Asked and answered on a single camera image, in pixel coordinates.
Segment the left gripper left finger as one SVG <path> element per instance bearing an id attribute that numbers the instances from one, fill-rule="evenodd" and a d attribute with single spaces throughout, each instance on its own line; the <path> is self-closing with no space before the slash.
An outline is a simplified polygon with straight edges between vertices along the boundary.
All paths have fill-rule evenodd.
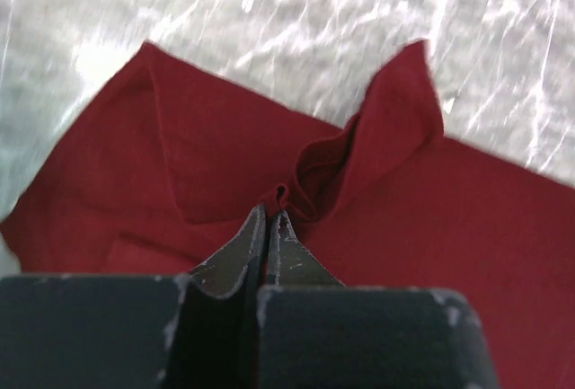
<path id="1" fill-rule="evenodd" d="M 261 265 L 266 221 L 264 206 L 254 207 L 235 236 L 190 272 L 191 281 L 212 297 L 235 295 Z"/>

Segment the dark red t shirt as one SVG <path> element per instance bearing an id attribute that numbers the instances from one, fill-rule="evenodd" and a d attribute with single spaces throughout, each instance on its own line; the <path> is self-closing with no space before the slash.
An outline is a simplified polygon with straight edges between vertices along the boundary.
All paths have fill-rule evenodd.
<path id="1" fill-rule="evenodd" d="M 178 273 L 258 204 L 346 284 L 461 291 L 504 387 L 573 387 L 574 191 L 446 137 L 423 42 L 376 73 L 345 128 L 147 43 L 1 233 L 26 271 Z"/>

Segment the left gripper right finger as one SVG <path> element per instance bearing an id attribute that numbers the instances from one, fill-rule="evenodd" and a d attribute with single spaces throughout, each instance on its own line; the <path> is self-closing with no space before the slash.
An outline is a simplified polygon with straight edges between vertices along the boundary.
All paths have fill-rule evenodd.
<path id="1" fill-rule="evenodd" d="M 274 217 L 271 225 L 266 283 L 293 287 L 343 287 L 298 240 L 285 210 Z"/>

